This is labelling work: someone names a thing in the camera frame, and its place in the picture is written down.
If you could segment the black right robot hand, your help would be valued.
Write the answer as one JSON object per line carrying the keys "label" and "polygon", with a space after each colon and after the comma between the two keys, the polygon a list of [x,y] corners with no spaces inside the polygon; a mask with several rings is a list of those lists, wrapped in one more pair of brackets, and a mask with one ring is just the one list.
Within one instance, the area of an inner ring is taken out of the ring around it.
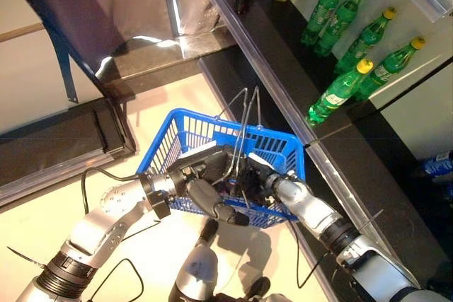
{"label": "black right robot hand", "polygon": [[236,179],[227,182],[228,193],[233,197],[245,198],[260,207],[270,207],[275,199],[273,190],[267,189],[265,182],[276,170],[263,157],[256,153],[242,156],[239,162],[239,174]]}

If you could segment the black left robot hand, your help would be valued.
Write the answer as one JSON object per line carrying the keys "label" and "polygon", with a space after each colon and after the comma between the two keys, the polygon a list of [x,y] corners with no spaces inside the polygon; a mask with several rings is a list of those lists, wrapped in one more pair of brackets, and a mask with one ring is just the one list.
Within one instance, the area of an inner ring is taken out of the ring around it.
{"label": "black left robot hand", "polygon": [[233,148],[214,141],[184,153],[167,168],[179,197],[188,196],[206,215],[216,221],[248,226],[249,217],[226,204],[215,185],[233,160]]}

